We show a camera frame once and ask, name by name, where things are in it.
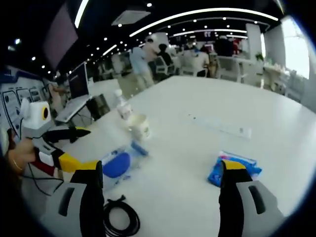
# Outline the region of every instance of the blue object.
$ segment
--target blue object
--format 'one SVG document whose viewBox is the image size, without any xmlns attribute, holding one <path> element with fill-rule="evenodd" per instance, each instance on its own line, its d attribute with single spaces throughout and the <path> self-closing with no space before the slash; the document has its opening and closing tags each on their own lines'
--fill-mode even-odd
<svg viewBox="0 0 316 237">
<path fill-rule="evenodd" d="M 118 154 L 115 158 L 103 165 L 102 172 L 110 178 L 117 178 L 130 167 L 130 155 L 126 152 Z"/>
<path fill-rule="evenodd" d="M 221 187 L 222 176 L 223 176 L 223 168 L 222 168 L 222 160 L 231 160 L 237 161 L 246 167 L 247 172 L 250 176 L 259 175 L 262 171 L 261 168 L 257 167 L 257 161 L 254 159 L 248 159 L 245 157 L 240 157 L 227 152 L 220 152 L 219 157 L 213 167 L 212 172 L 208 176 L 209 182 L 214 184 L 217 187 Z"/>
</svg>

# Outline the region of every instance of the coiled cable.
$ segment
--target coiled cable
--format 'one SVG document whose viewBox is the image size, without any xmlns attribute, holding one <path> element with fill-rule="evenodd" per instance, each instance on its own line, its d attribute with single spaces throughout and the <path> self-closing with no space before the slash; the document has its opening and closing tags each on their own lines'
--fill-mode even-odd
<svg viewBox="0 0 316 237">
<path fill-rule="evenodd" d="M 103 221 L 105 233 L 110 237 L 128 237 L 133 236 L 139 231 L 140 220 L 136 211 L 127 203 L 123 202 L 126 199 L 124 195 L 118 200 L 108 199 L 108 203 L 103 208 Z M 118 230 L 112 226 L 110 222 L 110 212 L 113 208 L 120 208 L 125 211 L 129 217 L 129 225 L 125 230 Z"/>
</svg>

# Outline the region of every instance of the white table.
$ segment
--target white table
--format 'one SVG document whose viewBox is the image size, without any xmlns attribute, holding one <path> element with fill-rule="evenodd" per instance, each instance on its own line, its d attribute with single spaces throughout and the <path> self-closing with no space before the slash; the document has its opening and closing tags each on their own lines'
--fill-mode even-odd
<svg viewBox="0 0 316 237">
<path fill-rule="evenodd" d="M 105 195 L 127 197 L 141 220 L 138 237 L 217 236 L 220 189 L 206 179 L 220 150 L 258 160 L 259 180 L 284 215 L 295 210 L 309 186 L 316 164 L 316 115 L 293 100 L 225 80 L 171 77 L 130 103 L 149 117 L 152 136 L 144 146 L 150 157 Z M 252 137 L 210 129 L 193 117 L 250 127 Z M 94 160 L 130 141 L 116 111 L 90 129 L 64 151 Z"/>
</svg>

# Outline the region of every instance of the black ceiling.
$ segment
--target black ceiling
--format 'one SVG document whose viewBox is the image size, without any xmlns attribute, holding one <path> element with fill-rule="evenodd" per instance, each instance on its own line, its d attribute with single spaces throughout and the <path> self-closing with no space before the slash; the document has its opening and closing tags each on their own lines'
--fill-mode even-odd
<svg viewBox="0 0 316 237">
<path fill-rule="evenodd" d="M 1 48 L 5 64 L 10 64 L 41 76 L 50 76 L 47 74 L 47 71 L 52 70 L 43 55 L 42 43 L 51 21 L 65 2 L 67 3 L 72 22 L 75 22 L 81 0 L 32 0 L 23 1 L 19 3 L 19 6 L 14 6 L 15 14 L 12 17 L 6 17 L 4 19 L 5 22 L 3 22 L 5 24 L 3 32 L 6 32 L 6 34 Z M 146 6 L 149 2 L 152 3 L 151 7 Z M 151 14 L 135 24 L 123 25 L 120 28 L 111 26 L 111 23 L 129 6 L 145 9 L 150 11 Z M 67 52 L 58 69 L 61 72 L 67 72 L 79 63 L 87 60 L 87 58 L 91 58 L 91 53 L 93 53 L 92 60 L 96 60 L 114 44 L 119 46 L 119 42 L 123 41 L 129 45 L 131 42 L 135 42 L 136 39 L 143 40 L 149 32 L 167 32 L 170 37 L 175 33 L 182 32 L 183 28 L 186 31 L 202 30 L 205 25 L 207 25 L 208 29 L 225 29 L 227 25 L 230 25 L 230 29 L 245 30 L 247 21 L 230 18 L 258 21 L 262 31 L 265 31 L 268 25 L 274 27 L 279 24 L 277 21 L 249 13 L 208 12 L 179 17 L 149 28 L 132 38 L 129 37 L 132 32 L 162 18 L 182 12 L 214 7 L 250 9 L 279 19 L 283 16 L 273 0 L 89 0 L 80 26 L 77 29 L 79 40 Z M 227 17 L 227 20 L 205 19 L 214 17 Z M 14 45 L 16 38 L 20 38 L 22 43 L 15 46 L 16 51 L 8 51 L 7 47 Z M 36 57 L 35 61 L 31 61 L 33 56 Z"/>
</svg>

